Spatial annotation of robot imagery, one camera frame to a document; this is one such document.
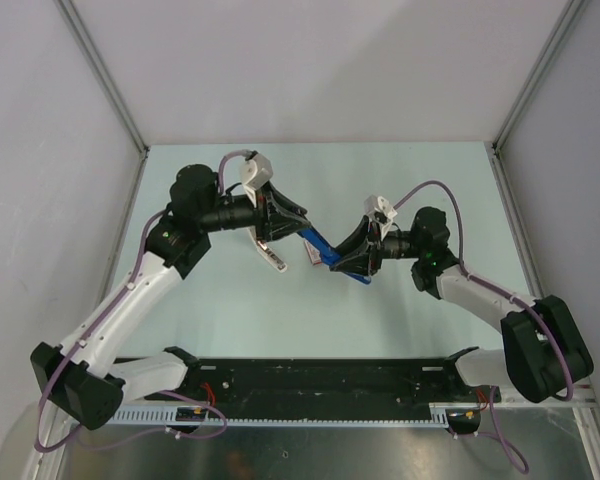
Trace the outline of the blue and black stapler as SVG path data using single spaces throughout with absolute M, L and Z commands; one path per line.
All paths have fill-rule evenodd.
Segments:
M 335 247 L 332 246 L 315 228 L 309 228 L 303 231 L 300 231 L 298 235 L 308 240 L 312 245 L 314 245 L 321 253 L 322 260 L 324 265 L 330 266 L 336 260 L 338 260 L 341 256 L 335 251 Z

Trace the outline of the red white staple box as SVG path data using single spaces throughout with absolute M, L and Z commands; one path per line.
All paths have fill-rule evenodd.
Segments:
M 322 255 L 321 255 L 320 251 L 314 245 L 312 245 L 308 240 L 304 239 L 303 242 L 304 242 L 304 246 L 305 246 L 310 263 L 313 266 L 321 265 L 323 263 L 323 260 L 322 260 Z

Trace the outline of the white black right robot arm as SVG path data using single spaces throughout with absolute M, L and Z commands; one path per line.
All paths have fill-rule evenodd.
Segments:
M 594 370 L 566 302 L 555 295 L 534 298 L 472 273 L 448 246 L 446 215 L 423 207 L 409 230 L 382 225 L 383 215 L 366 215 L 337 246 L 331 270 L 370 279 L 386 260 L 409 259 L 416 289 L 478 317 L 502 338 L 499 349 L 469 347 L 449 357 L 441 376 L 443 393 L 464 401 L 478 386 L 509 386 L 526 400 L 561 401 Z

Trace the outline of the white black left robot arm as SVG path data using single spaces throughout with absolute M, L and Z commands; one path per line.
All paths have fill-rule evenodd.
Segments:
M 77 423 L 96 430 L 129 401 L 158 393 L 187 400 L 201 387 L 198 360 L 179 347 L 117 364 L 120 348 L 150 310 L 192 272 L 210 250 L 210 234 L 248 228 L 261 242 L 310 227 L 306 209 L 280 193 L 253 160 L 242 167 L 244 194 L 223 195 L 210 167 L 183 167 L 166 209 L 145 225 L 126 279 L 59 345 L 40 343 L 31 363 L 42 391 Z

